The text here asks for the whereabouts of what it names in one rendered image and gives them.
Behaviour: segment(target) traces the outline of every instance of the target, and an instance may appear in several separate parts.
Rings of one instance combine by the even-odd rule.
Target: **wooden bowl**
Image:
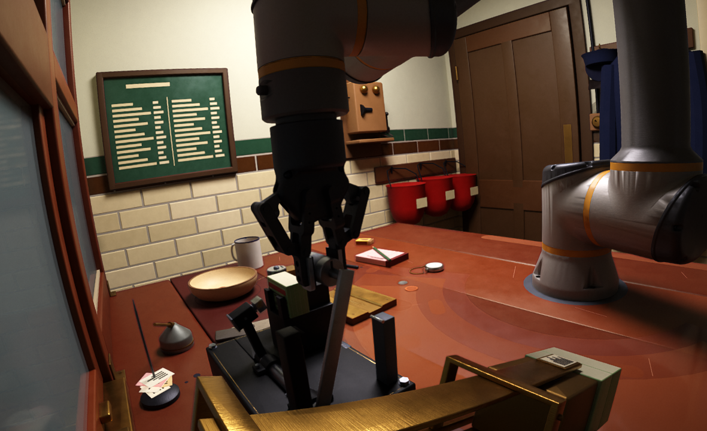
[[[228,301],[252,291],[257,271],[246,266],[217,268],[189,280],[191,294],[202,301]]]

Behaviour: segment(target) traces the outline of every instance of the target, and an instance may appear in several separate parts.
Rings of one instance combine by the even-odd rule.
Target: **green pencil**
[[[377,247],[372,247],[372,250],[377,251],[378,253],[380,253],[380,256],[385,257],[385,258],[386,258],[386,261],[391,260],[388,256],[386,256],[386,254],[384,254],[382,251],[378,250]]]

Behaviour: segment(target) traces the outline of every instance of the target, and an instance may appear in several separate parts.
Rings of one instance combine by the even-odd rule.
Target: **white enamel mug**
[[[258,269],[263,267],[263,252],[260,250],[260,238],[246,236],[238,238],[230,246],[230,256],[239,266]]]

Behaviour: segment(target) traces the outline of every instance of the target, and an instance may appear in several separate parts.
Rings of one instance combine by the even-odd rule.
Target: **mug rim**
[[[233,243],[234,244],[249,244],[249,243],[255,242],[259,239],[260,239],[260,237],[257,237],[257,236],[245,236],[245,237],[238,238],[238,239],[234,240]]]

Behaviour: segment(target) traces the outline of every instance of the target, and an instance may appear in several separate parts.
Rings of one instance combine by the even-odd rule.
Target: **green board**
[[[112,189],[236,172],[223,71],[98,74]]]

